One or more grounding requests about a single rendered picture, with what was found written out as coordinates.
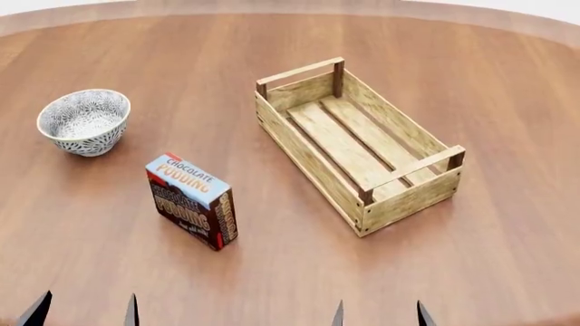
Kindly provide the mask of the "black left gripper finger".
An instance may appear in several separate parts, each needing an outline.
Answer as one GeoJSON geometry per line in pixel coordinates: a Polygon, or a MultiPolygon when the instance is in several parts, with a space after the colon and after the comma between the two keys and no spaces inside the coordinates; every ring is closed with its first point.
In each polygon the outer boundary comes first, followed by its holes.
{"type": "Polygon", "coordinates": [[[128,306],[127,306],[127,310],[126,310],[126,314],[125,314],[124,326],[139,326],[138,303],[137,303],[136,295],[134,293],[130,296],[130,299],[128,302],[128,306]]]}
{"type": "Polygon", "coordinates": [[[53,294],[50,290],[41,295],[26,311],[19,317],[16,326],[44,326],[48,315],[53,294]]]}

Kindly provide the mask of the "chocolate pudding box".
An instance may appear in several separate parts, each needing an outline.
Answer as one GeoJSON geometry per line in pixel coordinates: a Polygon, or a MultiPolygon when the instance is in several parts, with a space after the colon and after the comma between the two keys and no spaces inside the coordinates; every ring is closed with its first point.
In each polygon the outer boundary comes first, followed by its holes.
{"type": "Polygon", "coordinates": [[[237,238],[229,184],[170,152],[145,169],[159,214],[216,252],[237,238]]]}

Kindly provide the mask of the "wooden slatted crate tray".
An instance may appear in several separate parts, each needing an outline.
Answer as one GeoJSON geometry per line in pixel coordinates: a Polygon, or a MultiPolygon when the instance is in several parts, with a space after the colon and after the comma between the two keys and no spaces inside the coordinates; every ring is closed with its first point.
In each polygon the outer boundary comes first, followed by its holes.
{"type": "Polygon", "coordinates": [[[452,197],[466,151],[446,146],[340,57],[256,82],[261,127],[366,236],[452,197]]]}

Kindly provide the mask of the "patterned white ceramic bowl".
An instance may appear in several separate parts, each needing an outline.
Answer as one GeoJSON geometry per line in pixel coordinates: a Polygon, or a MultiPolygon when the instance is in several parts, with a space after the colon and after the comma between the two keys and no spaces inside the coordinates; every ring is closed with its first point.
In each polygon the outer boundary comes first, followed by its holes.
{"type": "Polygon", "coordinates": [[[58,149],[99,157],[119,142],[130,113],[130,100],[118,91],[74,91],[46,105],[37,116],[36,128],[58,149]]]}

